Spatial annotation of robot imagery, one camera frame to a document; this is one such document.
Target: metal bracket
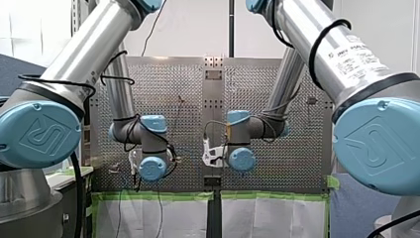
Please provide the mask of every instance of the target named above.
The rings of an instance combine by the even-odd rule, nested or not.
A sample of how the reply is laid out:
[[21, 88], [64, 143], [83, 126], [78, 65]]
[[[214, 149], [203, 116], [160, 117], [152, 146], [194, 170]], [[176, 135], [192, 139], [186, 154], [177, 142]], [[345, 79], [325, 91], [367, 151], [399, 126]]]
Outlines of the metal bracket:
[[220, 176], [205, 176], [204, 177], [204, 189], [214, 190], [220, 189], [222, 185], [222, 178]]
[[207, 80], [222, 80], [222, 70], [206, 70]]

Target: metal post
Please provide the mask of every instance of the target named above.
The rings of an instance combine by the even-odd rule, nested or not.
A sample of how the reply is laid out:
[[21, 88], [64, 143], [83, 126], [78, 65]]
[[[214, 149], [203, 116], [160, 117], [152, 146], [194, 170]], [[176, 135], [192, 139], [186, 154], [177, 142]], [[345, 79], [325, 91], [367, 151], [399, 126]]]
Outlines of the metal post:
[[229, 58], [235, 56], [235, 0], [229, 0]]

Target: wall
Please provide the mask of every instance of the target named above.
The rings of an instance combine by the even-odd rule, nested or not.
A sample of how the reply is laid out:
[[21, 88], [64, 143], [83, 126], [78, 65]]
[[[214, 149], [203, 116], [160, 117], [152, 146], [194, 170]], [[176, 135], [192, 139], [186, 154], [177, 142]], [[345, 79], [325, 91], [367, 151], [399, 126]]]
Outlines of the wall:
[[417, 0], [336, 0], [337, 15], [396, 71], [417, 70], [420, 3]]
[[[142, 27], [127, 36], [130, 55], [140, 56], [157, 14], [149, 15]], [[245, 0], [235, 7], [235, 57], [281, 58], [285, 47], [265, 19], [250, 13]], [[229, 51], [228, 0], [169, 0], [160, 14], [145, 56], [226, 56]]]
[[[262, 16], [248, 12], [245, 1], [236, 0], [236, 57], [281, 58], [285, 47]], [[0, 54], [48, 66], [70, 38], [70, 3], [0, 0]], [[227, 55], [228, 4], [228, 0], [169, 0], [145, 56]], [[420, 70], [419, 5], [416, 0], [336, 0], [334, 11], [351, 20], [355, 33], [390, 67]], [[141, 55], [156, 15], [149, 15], [141, 29], [126, 38], [130, 55]]]
[[0, 0], [0, 54], [47, 66], [70, 39], [70, 0]]

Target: light blue joint cap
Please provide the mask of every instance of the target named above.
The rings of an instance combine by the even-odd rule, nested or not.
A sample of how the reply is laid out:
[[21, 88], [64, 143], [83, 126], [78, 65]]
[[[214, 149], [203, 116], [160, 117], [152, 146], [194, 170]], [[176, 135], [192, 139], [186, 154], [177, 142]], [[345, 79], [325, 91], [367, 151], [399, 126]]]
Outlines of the light blue joint cap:
[[256, 165], [256, 157], [250, 149], [238, 148], [229, 156], [229, 165], [235, 171], [248, 172]]
[[165, 172], [166, 163], [159, 157], [147, 157], [140, 163], [139, 174], [146, 181], [157, 181]]
[[156, 133], [166, 133], [166, 119], [162, 115], [142, 116], [142, 123]]
[[290, 131], [291, 131], [291, 129], [290, 129], [290, 123], [288, 123], [288, 121], [285, 121], [284, 128], [283, 128], [283, 131], [280, 134], [280, 137], [286, 137], [286, 136], [288, 136], [290, 134]]
[[228, 123], [231, 125], [239, 124], [250, 119], [250, 112], [246, 110], [236, 110], [228, 112]]
[[247, 9], [252, 13], [259, 13], [262, 10], [263, 3], [267, 0], [247, 0]]
[[142, 5], [142, 7], [145, 9], [145, 11], [149, 13], [153, 13], [160, 9], [162, 0], [136, 0]]
[[67, 107], [30, 101], [0, 115], [0, 163], [42, 169], [67, 159], [80, 141], [80, 122]]
[[394, 195], [420, 195], [420, 103], [394, 97], [350, 107], [334, 129], [343, 167], [367, 187]]
[[114, 135], [114, 123], [112, 123], [111, 126], [108, 129], [108, 138], [113, 140], [113, 141], [117, 141], [117, 139], [115, 138], [115, 135]]

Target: pegboard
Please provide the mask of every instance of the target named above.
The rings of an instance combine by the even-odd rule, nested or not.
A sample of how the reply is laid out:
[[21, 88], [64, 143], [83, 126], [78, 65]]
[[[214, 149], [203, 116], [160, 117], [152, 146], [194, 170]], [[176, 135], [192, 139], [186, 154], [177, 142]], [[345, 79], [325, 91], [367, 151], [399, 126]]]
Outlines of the pegboard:
[[[224, 118], [223, 115], [233, 109], [261, 112], [266, 106], [280, 60], [222, 61], [224, 89], [219, 101], [223, 102], [223, 110], [220, 110], [222, 115], [213, 117]], [[204, 59], [128, 58], [128, 64], [131, 77], [136, 81], [133, 94], [137, 112], [142, 115], [164, 115], [168, 127], [167, 138], [182, 156], [175, 172], [159, 184], [159, 189], [202, 191], [203, 177], [208, 171], [204, 170], [201, 161], [203, 126], [207, 120], [214, 119], [211, 116], [203, 118], [207, 114], [203, 110], [206, 106], [203, 90], [214, 90], [208, 87], [208, 80], [207, 84], [203, 83], [206, 80]], [[308, 97], [315, 97], [318, 102], [308, 105]], [[132, 179], [128, 154], [124, 153], [122, 144], [108, 139], [112, 115], [105, 87], [101, 87], [98, 99], [96, 121], [99, 124], [101, 164], [96, 168], [93, 188], [97, 191], [130, 188]], [[252, 146], [258, 158], [256, 169], [247, 174], [238, 174], [229, 169], [219, 170], [219, 175], [223, 177], [223, 189], [321, 192], [325, 187], [323, 175], [329, 165], [325, 163], [329, 159], [323, 157], [323, 125], [326, 118], [324, 100], [323, 92], [310, 82], [307, 73], [304, 74], [299, 95], [291, 106], [291, 135], [270, 145], [254, 140]], [[122, 173], [110, 173], [109, 169], [117, 163]], [[142, 189], [156, 188], [155, 185], [145, 183], [142, 186]]]
[[[229, 110], [241, 109], [250, 110], [252, 114], [261, 113], [267, 105], [277, 71], [278, 62], [274, 59], [226, 59], [224, 115]], [[252, 140], [256, 168], [245, 174], [224, 170], [223, 189], [317, 193], [325, 188], [324, 175], [329, 170], [325, 160], [329, 159], [323, 158], [323, 143], [331, 141], [331, 134], [325, 135], [329, 130], [324, 125], [325, 120], [330, 120], [326, 109], [331, 109], [331, 104], [324, 92], [312, 83], [307, 69], [302, 76], [299, 93], [291, 102], [288, 116], [290, 135], [272, 144]]]

